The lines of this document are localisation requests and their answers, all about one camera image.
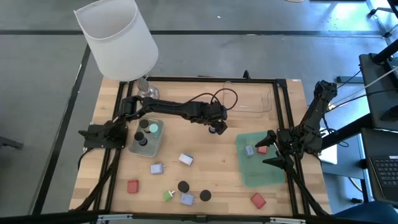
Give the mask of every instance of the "lamp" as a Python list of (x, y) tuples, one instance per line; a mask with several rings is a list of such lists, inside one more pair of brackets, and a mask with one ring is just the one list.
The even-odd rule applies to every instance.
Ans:
[(137, 80), (139, 94), (159, 99), (142, 76), (159, 50), (134, 0), (100, 0), (75, 11), (101, 73), (112, 80)]

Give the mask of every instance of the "computer keyboard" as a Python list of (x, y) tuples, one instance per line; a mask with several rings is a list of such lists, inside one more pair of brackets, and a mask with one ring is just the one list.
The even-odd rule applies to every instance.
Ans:
[(398, 156), (370, 157), (372, 170), (387, 203), (398, 203)]

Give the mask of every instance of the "concrete floor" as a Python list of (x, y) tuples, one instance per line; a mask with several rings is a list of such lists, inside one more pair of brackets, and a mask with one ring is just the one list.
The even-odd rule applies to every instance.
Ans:
[[(73, 10), (90, 2), (3, 0), (0, 29), (77, 30)], [(137, 4), (151, 30), (379, 30), (374, 18), (366, 16), (365, 2), (137, 0)], [(397, 21), (382, 22), (390, 27)], [(374, 36), (155, 35), (154, 39), (160, 57), (151, 75), (241, 77), (247, 69), (252, 77), (302, 79), (308, 103), (318, 80), (354, 75), (359, 54), (386, 46), (384, 39)], [(22, 151), (0, 150), (1, 217), (26, 215), (32, 208), (84, 48), (82, 36), (0, 35), (0, 136), (25, 144)], [(68, 209), (83, 144), (77, 130), (91, 121), (101, 79), (90, 57), (45, 213)], [(338, 98), (361, 87), (346, 85)], [(367, 112), (362, 99), (326, 118), (337, 129)], [(347, 199), (360, 196), (347, 179), (325, 175), (325, 180), (333, 213), (353, 206)]]

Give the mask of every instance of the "white cable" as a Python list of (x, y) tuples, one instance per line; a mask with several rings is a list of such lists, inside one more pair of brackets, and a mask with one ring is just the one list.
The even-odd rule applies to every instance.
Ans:
[(366, 85), (364, 88), (362, 88), (362, 89), (356, 91), (355, 93), (352, 93), (352, 94), (350, 94), (350, 95), (348, 95), (348, 96), (346, 96), (346, 97), (344, 97), (344, 98), (342, 98), (342, 99), (340, 99), (340, 100), (338, 100), (338, 101), (336, 101), (336, 102), (334, 102), (334, 103), (332, 103), (332, 104), (335, 105), (335, 104), (337, 104), (338, 102), (342, 101), (343, 99), (347, 99), (348, 97), (350, 97), (350, 96), (352, 96), (352, 95), (355, 95), (355, 94), (359, 93), (360, 91), (362, 91), (362, 90), (366, 89), (367, 87), (369, 87), (369, 86), (375, 84), (377, 81), (379, 81), (380, 79), (386, 77), (386, 76), (389, 75), (391, 72), (393, 72), (393, 71), (395, 71), (395, 70), (397, 70), (397, 69), (398, 69), (398, 67), (396, 67), (396, 68), (390, 70), (390, 71), (387, 72), (386, 74), (380, 76), (380, 78), (378, 78), (378, 79), (374, 80), (373, 82), (371, 82), (370, 84)]

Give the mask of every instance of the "green mat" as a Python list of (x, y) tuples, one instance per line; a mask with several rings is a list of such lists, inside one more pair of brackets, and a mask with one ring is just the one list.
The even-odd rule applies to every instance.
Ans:
[[(238, 151), (239, 165), (243, 183), (247, 187), (260, 187), (265, 185), (280, 184), (285, 182), (283, 170), (269, 164), (262, 163), (262, 160), (276, 157), (274, 146), (268, 147), (267, 154), (257, 153), (254, 145), (263, 140), (267, 132), (239, 134), (236, 136), (236, 150)], [(254, 155), (246, 157), (244, 148), (252, 146)]]

